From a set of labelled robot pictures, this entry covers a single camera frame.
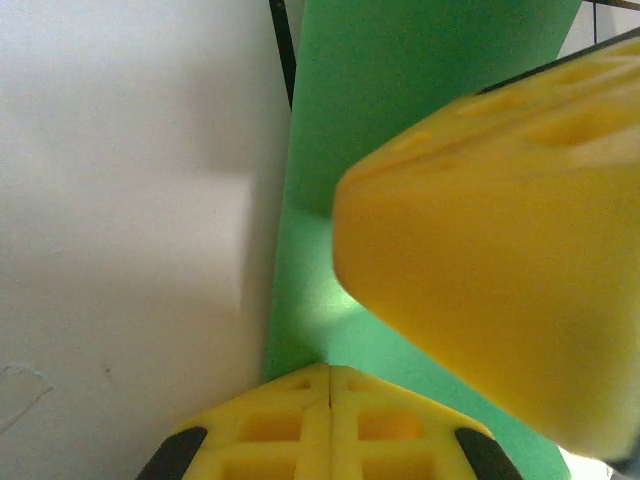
black metal rod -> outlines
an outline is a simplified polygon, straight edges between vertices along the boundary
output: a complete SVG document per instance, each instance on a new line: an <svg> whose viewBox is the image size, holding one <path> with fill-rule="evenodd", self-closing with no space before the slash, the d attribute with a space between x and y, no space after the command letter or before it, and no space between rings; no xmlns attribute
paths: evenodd
<svg viewBox="0 0 640 480"><path fill-rule="evenodd" d="M598 4L593 2L593 44L598 43Z"/></svg>
<svg viewBox="0 0 640 480"><path fill-rule="evenodd" d="M269 0L273 27L276 32L278 42L278 52L280 53L280 63L284 74L284 83L287 87L289 106L293 105L293 86L296 78L296 55L293 50L293 40L289 29L289 18L287 17L287 7L284 0Z"/></svg>

green panel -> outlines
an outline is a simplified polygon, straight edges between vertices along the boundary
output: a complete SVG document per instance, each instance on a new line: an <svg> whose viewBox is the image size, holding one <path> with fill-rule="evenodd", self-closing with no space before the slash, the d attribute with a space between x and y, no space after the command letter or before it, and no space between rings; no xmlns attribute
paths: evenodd
<svg viewBox="0 0 640 480"><path fill-rule="evenodd" d="M527 480L564 480L555 445L367 313L331 266L340 176L452 99L553 60L580 0L306 0L267 377L346 364L486 424Z"/></svg>

yellow object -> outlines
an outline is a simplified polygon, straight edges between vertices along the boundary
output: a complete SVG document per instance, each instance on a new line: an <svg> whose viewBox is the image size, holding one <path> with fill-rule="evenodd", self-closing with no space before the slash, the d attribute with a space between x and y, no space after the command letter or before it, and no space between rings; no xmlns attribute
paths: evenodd
<svg viewBox="0 0 640 480"><path fill-rule="evenodd" d="M346 290L568 450L640 432L640 40L453 102L349 170Z"/></svg>
<svg viewBox="0 0 640 480"><path fill-rule="evenodd" d="M188 454L176 438L198 429ZM185 422L138 478L521 480L490 435L408 390L317 364Z"/></svg>

black rubber edge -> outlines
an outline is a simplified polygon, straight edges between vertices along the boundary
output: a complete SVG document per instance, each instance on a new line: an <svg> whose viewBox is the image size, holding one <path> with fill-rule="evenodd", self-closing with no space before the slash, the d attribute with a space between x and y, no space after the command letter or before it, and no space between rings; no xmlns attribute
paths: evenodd
<svg viewBox="0 0 640 480"><path fill-rule="evenodd" d="M605 460L605 463L627 478L640 479L640 435L636 438L636 444L627 458L615 461Z"/></svg>
<svg viewBox="0 0 640 480"><path fill-rule="evenodd" d="M291 39L291 29L289 28L289 17L284 0L269 0L273 28L276 32L278 42L278 52L280 53L280 63L284 74L284 83L289 97L289 106L293 105L293 87L296 79L296 54L293 50L293 40Z"/></svg>
<svg viewBox="0 0 640 480"><path fill-rule="evenodd" d="M521 73L520 75L516 75L515 77L511 77L507 80L503 80L499 83L483 88L476 95L482 95L483 93L489 93L494 90L498 90L499 88L506 87L507 85L511 85L512 83L519 82L520 80L524 80L525 78L531 77L533 75L544 72L546 70L550 70L554 67L557 67L558 65L571 62L572 60L588 55L589 53L593 53L603 48L610 47L611 45L624 42L625 40L629 40L637 36L640 36L640 27L634 28L633 30L629 30L628 32L623 33L622 35L616 35L615 37L612 37L609 40L605 40L604 42L600 42L597 45L593 45L589 48L585 48L584 50L580 50L579 52L575 52L575 53L572 53L571 55L567 55L566 57L560 58L558 60L554 60L553 62L549 62L544 65L541 65L537 68L534 68L533 70L529 70L528 72Z"/></svg>
<svg viewBox="0 0 640 480"><path fill-rule="evenodd" d="M171 435L162 442L136 480L180 480L206 436L207 430L203 427L193 427Z"/></svg>
<svg viewBox="0 0 640 480"><path fill-rule="evenodd" d="M597 3L608 7L624 8L626 10L640 11L640 3L627 2L626 0L584 0L585 2Z"/></svg>
<svg viewBox="0 0 640 480"><path fill-rule="evenodd" d="M478 480L524 480L493 438L472 428L458 428L456 440Z"/></svg>

square hole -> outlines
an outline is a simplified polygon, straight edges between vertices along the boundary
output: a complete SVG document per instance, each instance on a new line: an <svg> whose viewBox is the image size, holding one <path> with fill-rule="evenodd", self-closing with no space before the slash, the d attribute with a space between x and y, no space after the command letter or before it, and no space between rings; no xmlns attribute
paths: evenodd
<svg viewBox="0 0 640 480"><path fill-rule="evenodd" d="M298 442L301 412L267 411L253 414L242 426L241 442Z"/></svg>
<svg viewBox="0 0 640 480"><path fill-rule="evenodd" d="M420 418L410 410L373 410L358 416L360 440L402 440L423 434Z"/></svg>
<svg viewBox="0 0 640 480"><path fill-rule="evenodd" d="M294 480L296 462L287 458L242 458L229 460L224 466L223 480Z"/></svg>
<svg viewBox="0 0 640 480"><path fill-rule="evenodd" d="M434 480L433 461L428 456L394 455L362 459L362 480Z"/></svg>

